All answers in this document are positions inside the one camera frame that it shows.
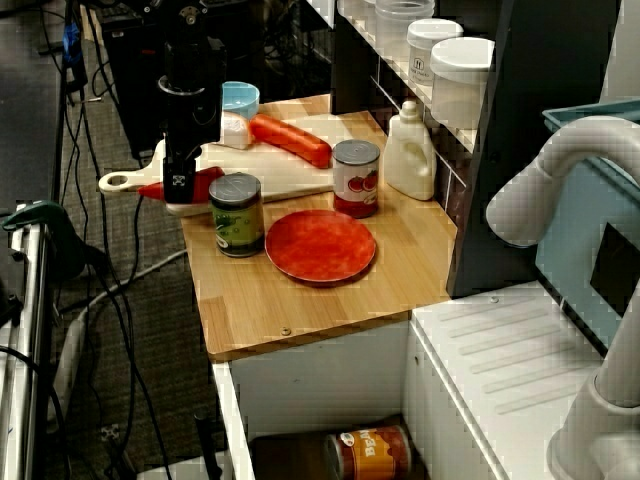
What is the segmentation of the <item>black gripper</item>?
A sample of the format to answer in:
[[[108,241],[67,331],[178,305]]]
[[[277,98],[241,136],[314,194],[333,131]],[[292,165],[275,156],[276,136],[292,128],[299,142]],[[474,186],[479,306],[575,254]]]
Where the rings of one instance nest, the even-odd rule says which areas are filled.
[[[162,165],[163,195],[169,204],[190,204],[194,196],[196,151],[221,138],[219,88],[168,93],[167,153]]]

